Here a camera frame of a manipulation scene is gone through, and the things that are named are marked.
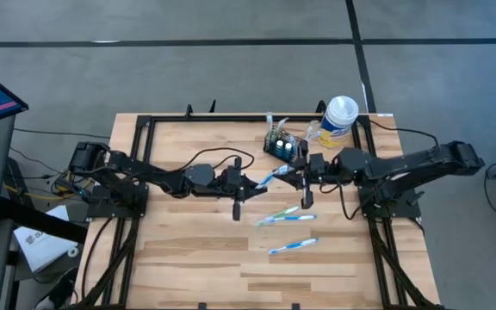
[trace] wood grain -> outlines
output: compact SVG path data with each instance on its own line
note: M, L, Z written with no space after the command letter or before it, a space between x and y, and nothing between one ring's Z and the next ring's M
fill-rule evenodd
M110 145L129 153L137 115L117 115ZM393 117L371 115L387 127L395 127ZM303 135L307 124L288 123L285 129ZM180 167L204 148L236 147L252 153L254 165L245 171L254 180L263 179L282 164L263 152L266 126L263 123L159 123L152 145L151 164L167 169ZM380 157L401 152L396 132L373 126ZM351 134L343 138L352 146ZM141 138L140 150L145 148ZM310 143L310 152L323 152L330 160L341 148L326 149ZM202 154L197 163L217 164L231 152ZM248 158L240 155L243 162ZM381 306L375 265L366 220L359 214L353 221L342 215L338 192L321 194L315 186L314 206L298 214L317 214L317 220L277 223L256 227L268 214L298 204L301 192L275 180L269 192L243 205L241 221L231 217L228 199L174 199L150 186L146 217L141 221L130 284L128 308L194 308L198 302L210 308L378 308ZM348 211L357 207L357 189L344 190ZM85 248L104 220L91 223ZM115 220L110 223L94 250L87 275L92 287L107 267ZM408 220L395 220L394 232L400 261L423 294L439 302L422 232ZM308 238L318 244L298 251L269 256L270 248ZM78 279L82 278L86 255L82 257ZM112 296L117 301L121 270L115 278ZM396 302L391 272L387 271L392 302ZM76 288L80 292L80 282Z

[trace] gray floor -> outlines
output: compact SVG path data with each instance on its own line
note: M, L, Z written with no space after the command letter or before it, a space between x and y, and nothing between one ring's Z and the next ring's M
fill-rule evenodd
M496 1L355 0L364 39L496 38ZM344 1L0 0L0 41L350 38ZM496 45L366 46L378 112L399 127L463 140L496 162ZM30 104L17 126L109 134L115 113L312 111L354 97L353 46L0 48L0 81ZM78 139L15 133L13 146L67 165ZM406 152L430 147L402 134ZM46 173L18 158L25 175ZM43 182L30 185L44 187ZM423 187L426 243L442 303L496 309L496 214L483 171ZM496 183L489 190L496 205ZM43 289L24 285L19 309Z

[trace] wire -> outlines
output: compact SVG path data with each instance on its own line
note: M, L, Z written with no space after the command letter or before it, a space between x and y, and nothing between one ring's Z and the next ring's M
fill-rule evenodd
M93 240L93 245L91 245L90 252L87 254L87 259L85 260L85 266L84 266L84 274L82 275L82 299L85 299L85 279L87 277L87 268L90 265L90 260L91 260L91 255L93 254L93 249L95 249L96 243L99 241L99 238L101 238L102 231L104 231L104 228L107 227L107 225L110 223L110 221L113 218L109 218L107 221L102 224L101 229L99 229L99 232L96 234L95 239Z
M223 163L225 163L229 158L241 158L239 155L229 155L225 158L223 158L223 160L221 160L217 165L215 165L213 168L216 169L218 168L219 166L221 166Z
M17 177L17 176L14 176L14 175L10 174L10 173L5 173L5 176L7 176L7 177L14 177L14 178L18 178L18 179L21 179L21 180L34 180L34 179L47 180L47 179L50 179L52 177L56 177L58 175L59 175L59 173L55 173L53 175L45 174L45 175L39 176L39 177Z
M423 235L423 236L426 236L426 232L425 232L425 230L424 230L424 227L422 226L422 224L420 224L420 222L419 222L419 221L417 221L417 219L415 219L415 218L409 218L409 220L410 220L411 222L413 222L416 226L418 226L418 228L420 228L420 230L422 231L422 235Z
M4 187L7 190L9 190L9 191L11 191L11 192L13 192L15 194L18 194L18 189L15 189L14 187L11 187L11 186L9 186L7 184L4 184ZM24 195L29 196L29 197L32 197L32 198L41 199L41 200L61 201L61 200L65 200L65 199L68 199L68 198L72 198L76 194L69 194L69 195L62 196L62 197L50 197L50 196L36 195L36 194L31 194L31 193L24 193Z
M375 121L372 121L372 120L369 120L371 123L375 124L376 126L382 128L382 129L386 129L386 130L390 130L390 131L401 131L401 132L407 132L407 133L418 133L418 134L422 134L426 137L430 137L432 139L434 139L434 143L435 143L435 148L434 148L434 153L432 156L435 156L437 154L437 152L439 151L439 142L437 141L437 137L433 134L430 134L430 133L425 133L423 131L420 131L420 130L414 130L414 129L405 129L405 128L390 128L390 127L385 127Z
M51 170L51 171L55 171L55 172L61 173L61 171L56 170L56 169L54 169L53 167L50 167L50 166L46 165L44 162L42 162L42 161L41 161L41 160L39 160L39 159L29 158L28 156L24 155L24 153L23 153L23 152L20 152L20 151L16 150L16 149L15 149L15 148L13 148L12 146L10 147L10 149L11 149L11 150L13 150L13 151L15 151L15 152L17 152L19 155L21 155L22 157L24 157L26 160L33 161L33 162L38 163L38 164L42 164L44 167L48 168L48 169L49 169L49 170Z
M42 280L38 280L35 276L33 276L32 280L36 281L39 284L51 284L51 283L57 281L57 279L59 279L59 278L60 278L60 275L57 275L57 276L54 276L53 279L51 279L51 280L42 281Z
M83 189L87 188L87 186L91 183L91 179L88 179L87 182L84 184L84 186L82 187ZM14 187L12 186L9 186L7 184L4 184L3 185L7 190L15 193L15 194L18 194L18 189L15 189ZM62 200L66 200L66 199L70 199L72 198L73 196L76 195L76 193L72 193L72 194L69 194L69 195L62 195L62 196L59 196L59 197L51 197L51 196L44 196L44 195L36 195L36 194L31 194L31 193L24 193L24 195L26 196L29 196L29 197L32 197L32 198L37 198L37 199L41 199L41 200L48 200L48 201L62 201Z
M79 301L78 292L76 292L76 289L73 288L72 293L74 293L74 296L76 297L76 302L72 302L72 299L70 298L70 305L77 304Z
M138 177L138 176L143 175L143 174L148 173L148 172L151 172L152 174L163 175L163 174L170 174L170 173L175 173L175 172L183 171L185 168L189 167L190 164L192 164L195 161L195 159L197 157L199 157L201 154L203 154L204 152L215 152L215 151L224 151L224 150L239 152L241 154L244 154L244 155L250 157L250 159L251 159L250 160L250 163L247 164L244 167L240 167L241 170L250 168L250 166L252 166L252 164L254 164L254 160L256 160L254 158L254 156L252 154L250 154L249 152L245 152L245 151L242 151L242 150L233 148L233 147L216 147L216 148L211 148L211 149L205 149L205 150L202 150L202 151L198 152L197 154L195 154L195 156L193 156L193 158L191 158L189 160L189 162L187 162L187 164L184 164L183 166L181 166L179 168L176 168L174 170L168 170L168 171L162 171L162 172L156 172L156 171L152 171L152 170L145 170L145 171L140 171L140 172L137 172L137 173L133 173L132 175L127 176L127 178ZM222 165L223 163L225 163L225 161L227 161L229 158L231 158L231 156L226 157L221 162L219 162L214 167L214 169L216 167Z
M491 199L489 198L489 194L487 193L487 175L489 175L489 171L491 170L491 168L495 166L496 163L490 164L489 167L486 169L486 175L483 177L483 192L486 194L487 204L489 204L489 207L496 213L496 207L491 202Z
M336 182L338 182L338 184L336 184L333 188L328 189L328 190L324 190L324 191L323 191L323 186L325 186L325 185L324 185L324 184L321 184L321 185L319 186L319 191L320 191L321 193L323 193L323 194L330 194L331 192L333 192L335 189L337 189L337 188L340 186L339 181L338 181L338 180L336 180Z
M31 129L20 129L16 128L16 131L24 132L24 133L42 133L42 134L56 134L56 135L75 135L80 137L90 137L90 138L100 138L100 139L110 139L109 136L101 136L96 134L89 133L61 133L61 132L48 132L48 131L40 131L40 130L31 130Z
M344 212L344 217L347 220L353 220L353 218L355 218L355 214L357 213L357 211L359 211L359 209L361 209L365 205L365 203L367 203L370 200L370 198L372 198L382 188L382 186L384 186L384 184L386 184L385 181L382 182L382 184L380 184L375 190L373 190L373 192L370 195L368 195L367 198L363 200L363 202L359 203L359 206L355 208L355 210L353 210L351 216L348 216L348 213L345 210L344 191L342 190L342 186L340 186L340 201L342 202L342 211Z
M192 164L197 157L199 157L201 154L203 154L205 152L215 152L215 151L224 151L224 150L239 152L241 154L244 154L244 155L248 156L251 159L249 164L247 164L246 166L240 168L241 170L248 169L252 164L254 164L255 158L249 152L244 152L242 150L239 150L239 149L236 149L236 148L233 148L233 147L216 147L216 148L211 148L211 149L205 149L205 150L202 150L202 151L198 152L197 154L195 154L195 156L193 156L193 158L190 159L189 162L187 162L187 164L184 164L183 167L177 168L175 170L167 171L167 172L177 172L177 171L181 171L181 170L189 167L190 164Z

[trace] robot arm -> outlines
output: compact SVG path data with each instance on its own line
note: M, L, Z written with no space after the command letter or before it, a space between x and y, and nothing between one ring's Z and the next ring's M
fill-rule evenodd
M90 177L108 189L108 198L123 208L134 209L146 198L144 183L158 185L175 198L230 197L234 199L232 217L240 219L240 203L267 189L255 189L257 183L241 175L241 158L215 175L211 164L194 164L184 169L164 170L111 151L103 143L79 142L68 169L75 176ZM82 195L87 202L94 198Z
M474 148L460 141L394 158L376 158L363 150L346 147L331 163L324 160L322 153L307 156L305 141L298 152L294 170L276 177L304 190L302 208L313 205L310 184L353 182L372 189L377 204L399 203L402 196L403 203L414 204L423 193L407 197L408 190L446 175L472 176L484 166Z

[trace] black bracket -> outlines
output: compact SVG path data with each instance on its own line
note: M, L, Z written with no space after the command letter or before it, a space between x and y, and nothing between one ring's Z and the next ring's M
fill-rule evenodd
M213 112L215 112L215 99L212 102L212 106L210 107L210 110L209 110L209 113L213 113Z
M326 112L326 103L322 100L319 100L317 103L317 108L315 109L315 113L325 113Z
M139 203L136 208L124 208L112 200L100 199L98 197L110 197L109 189L104 186L93 188L92 195L95 197L87 208L88 218L117 218L117 219L138 219L145 216L146 202L148 201L148 186L142 183L136 187L136 196Z
M190 119L191 114L193 113L193 106L187 104L187 112L185 112L185 118Z

